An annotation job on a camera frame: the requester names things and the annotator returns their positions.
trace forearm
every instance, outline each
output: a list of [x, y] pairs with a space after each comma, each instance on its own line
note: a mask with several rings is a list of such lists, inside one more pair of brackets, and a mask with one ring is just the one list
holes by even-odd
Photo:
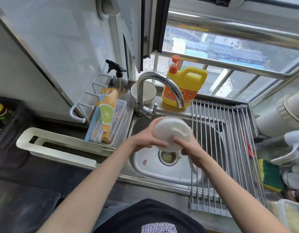
[[214, 159], [206, 158], [202, 166], [242, 232], [289, 232], [267, 208], [227, 175]]
[[132, 151], [127, 140], [67, 196], [38, 233], [90, 232]]

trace dish soap bottle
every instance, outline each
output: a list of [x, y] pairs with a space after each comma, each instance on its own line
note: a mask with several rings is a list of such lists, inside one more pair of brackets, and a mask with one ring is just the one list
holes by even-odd
[[[172, 81], [180, 88], [185, 100], [185, 107], [187, 107], [190, 106], [194, 97], [206, 81], [208, 72], [195, 67], [187, 67], [178, 70], [180, 67], [180, 60], [181, 57], [178, 55], [172, 57], [174, 64], [170, 66], [167, 77], [172, 79]], [[167, 86], [165, 86], [161, 97], [163, 102], [167, 105], [177, 107], [175, 96]]]
[[111, 60], [106, 60], [106, 63], [109, 64], [109, 70], [108, 73], [111, 70], [116, 70], [116, 76], [113, 77], [113, 85], [117, 89], [118, 93], [120, 94], [125, 94], [128, 92], [128, 78], [125, 78], [123, 76], [123, 72], [126, 72], [122, 66], [119, 64], [111, 61]]

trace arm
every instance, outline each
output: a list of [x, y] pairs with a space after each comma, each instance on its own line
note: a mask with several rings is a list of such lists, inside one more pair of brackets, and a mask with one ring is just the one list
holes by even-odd
[[67, 196], [38, 233], [91, 232], [129, 155], [144, 147], [168, 145], [153, 137], [154, 126], [161, 119], [155, 119], [148, 128], [126, 139]]
[[242, 232], [290, 232], [267, 208], [225, 173], [200, 147], [193, 133], [190, 142], [176, 137], [174, 141], [183, 147], [182, 154], [190, 155], [193, 163], [207, 174]]

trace bottle label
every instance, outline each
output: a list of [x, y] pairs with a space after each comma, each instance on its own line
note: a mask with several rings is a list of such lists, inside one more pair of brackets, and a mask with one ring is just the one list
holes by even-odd
[[[187, 89], [183, 89], [183, 88], [180, 88], [180, 90], [184, 97], [185, 104], [190, 104], [193, 101], [194, 97], [198, 93], [198, 91], [192, 91], [192, 90], [187, 90]], [[163, 95], [165, 98], [167, 98], [169, 100], [176, 101], [173, 92], [167, 86], [165, 86], [165, 88], [163, 90]]]

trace yellow bottle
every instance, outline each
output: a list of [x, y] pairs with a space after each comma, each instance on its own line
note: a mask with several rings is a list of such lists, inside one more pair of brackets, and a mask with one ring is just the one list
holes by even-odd
[[[185, 107], [187, 107], [190, 106], [194, 97], [206, 81], [208, 72], [195, 67], [187, 67], [178, 71], [180, 60], [181, 58], [178, 55], [172, 57], [174, 64], [170, 66], [167, 77], [172, 79], [181, 89], [185, 100]], [[177, 107], [175, 96], [167, 86], [165, 86], [161, 97], [167, 105]]]

